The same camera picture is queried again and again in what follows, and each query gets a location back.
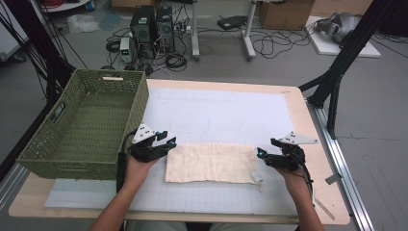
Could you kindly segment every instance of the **gray floor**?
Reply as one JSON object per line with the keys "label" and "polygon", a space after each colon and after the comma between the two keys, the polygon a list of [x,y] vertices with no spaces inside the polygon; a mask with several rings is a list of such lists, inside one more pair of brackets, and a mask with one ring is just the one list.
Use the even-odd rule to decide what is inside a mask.
{"label": "gray floor", "polygon": [[[104,12],[91,14],[101,20]],[[213,20],[203,19],[201,23],[209,22]],[[123,20],[114,31],[128,25],[129,21]],[[66,37],[89,68],[100,68],[106,64],[105,39],[112,32]],[[383,42],[408,55],[408,44]],[[200,35],[200,44],[203,54],[200,61],[189,60],[185,71],[171,72],[173,80],[300,86],[324,73],[335,59],[318,55],[309,44],[294,47],[273,60],[258,55],[248,62],[237,35],[206,33]],[[403,230],[408,226],[408,187],[404,175],[408,170],[404,153],[408,139],[405,100],[408,98],[408,63],[397,53],[375,42],[372,44],[382,56],[380,59],[359,58],[346,73],[336,134],[374,228]],[[65,51],[73,65],[83,67],[68,48]],[[169,78],[164,71],[157,71],[151,77]],[[37,76],[29,62],[0,64],[0,161],[9,154],[44,104]],[[11,218],[7,211],[12,200],[1,210],[1,230],[83,230],[91,224],[88,219]],[[326,226],[326,229],[357,230],[354,221],[347,226]],[[264,225],[264,230],[294,230],[294,226]]]}

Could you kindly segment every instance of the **basket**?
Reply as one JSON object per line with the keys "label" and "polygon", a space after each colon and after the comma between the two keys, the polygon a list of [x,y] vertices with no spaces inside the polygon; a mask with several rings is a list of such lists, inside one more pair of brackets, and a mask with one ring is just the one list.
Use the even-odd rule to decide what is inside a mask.
{"label": "basket", "polygon": [[16,161],[44,178],[115,180],[147,99],[144,72],[78,69]]}

